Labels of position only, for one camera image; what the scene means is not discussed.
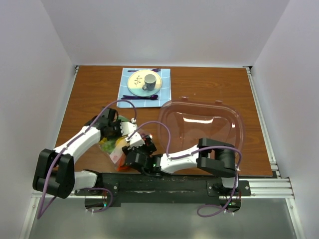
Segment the fake red peach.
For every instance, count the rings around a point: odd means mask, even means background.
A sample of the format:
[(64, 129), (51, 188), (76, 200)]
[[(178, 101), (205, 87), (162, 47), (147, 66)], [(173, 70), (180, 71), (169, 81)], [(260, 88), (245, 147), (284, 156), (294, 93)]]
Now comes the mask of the fake red peach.
[(122, 158), (122, 155), (123, 155), (122, 153), (111, 153), (110, 159), (112, 160), (114, 164), (117, 164)]

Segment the clear zip top bag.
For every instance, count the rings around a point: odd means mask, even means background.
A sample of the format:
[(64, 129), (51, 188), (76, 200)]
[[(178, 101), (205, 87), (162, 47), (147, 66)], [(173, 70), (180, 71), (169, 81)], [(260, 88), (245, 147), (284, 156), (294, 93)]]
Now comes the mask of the clear zip top bag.
[[(115, 120), (121, 120), (121, 121), (130, 121), (130, 120), (128, 120), (127, 118), (125, 118), (125, 117), (123, 117), (123, 116), (119, 116), (119, 117), (117, 117)], [(151, 134), (148, 134), (146, 131), (144, 131), (144, 130), (142, 130), (142, 129), (136, 129), (133, 133), (135, 133), (135, 132), (138, 132), (141, 136), (142, 136), (142, 138), (143, 139), (153, 139), (153, 136), (151, 135)], [(113, 143), (113, 144), (115, 144), (115, 142), (116, 142), (116, 140), (118, 139), (118, 138), (122, 138), (122, 137), (128, 137), (128, 135), (126, 135), (126, 136), (120, 136), (120, 137), (117, 137), (117, 138), (107, 138), (107, 140), (109, 141), (109, 143)], [(124, 155), (124, 153), (123, 153), (123, 151), (122, 151), (122, 148), (117, 148), (117, 147), (115, 147), (115, 149), (114, 149), (114, 151), (112, 152), (112, 153), (122, 153), (123, 155), (122, 155), (122, 158), (120, 159), (120, 161), (117, 163), (117, 164), (114, 164), (114, 166), (115, 166), (115, 170), (116, 171), (118, 171), (118, 172), (120, 172), (120, 171), (127, 171), (128, 169), (129, 169), (129, 167), (124, 167), (124, 166), (122, 166), (122, 162), (123, 162), (123, 160), (124, 160), (124, 158), (125, 158), (125, 155)]]

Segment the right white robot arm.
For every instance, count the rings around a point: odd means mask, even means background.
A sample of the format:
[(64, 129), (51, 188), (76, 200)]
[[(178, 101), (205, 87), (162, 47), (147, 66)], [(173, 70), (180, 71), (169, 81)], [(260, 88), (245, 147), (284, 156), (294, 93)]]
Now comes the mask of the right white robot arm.
[(155, 178), (196, 167), (220, 177), (226, 195), (232, 196), (240, 189), (236, 154), (240, 157), (242, 154), (229, 143), (201, 138), (193, 147), (169, 155), (153, 155), (155, 150), (152, 140), (147, 140), (140, 147), (124, 146), (124, 165)]

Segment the clear pink plastic bowl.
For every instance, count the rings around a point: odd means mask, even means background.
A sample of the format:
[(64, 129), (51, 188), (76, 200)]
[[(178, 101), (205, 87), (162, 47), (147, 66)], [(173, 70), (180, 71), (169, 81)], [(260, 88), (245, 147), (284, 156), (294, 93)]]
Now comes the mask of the clear pink plastic bowl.
[(157, 136), (166, 155), (189, 149), (201, 138), (229, 143), (241, 151), (245, 139), (241, 114), (221, 101), (170, 101), (161, 107), (158, 121)]

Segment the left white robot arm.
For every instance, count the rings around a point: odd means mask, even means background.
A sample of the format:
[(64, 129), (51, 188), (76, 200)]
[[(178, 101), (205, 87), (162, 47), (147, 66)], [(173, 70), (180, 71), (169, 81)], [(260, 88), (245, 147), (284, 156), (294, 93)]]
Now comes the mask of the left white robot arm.
[(91, 195), (103, 191), (98, 174), (91, 171), (76, 172), (76, 161), (102, 139), (121, 136), (121, 120), (115, 109), (106, 109), (95, 116), (81, 130), (55, 149), (40, 152), (33, 179), (33, 189), (42, 192), (47, 184), (47, 194), (65, 199), (72, 191), (86, 189)]

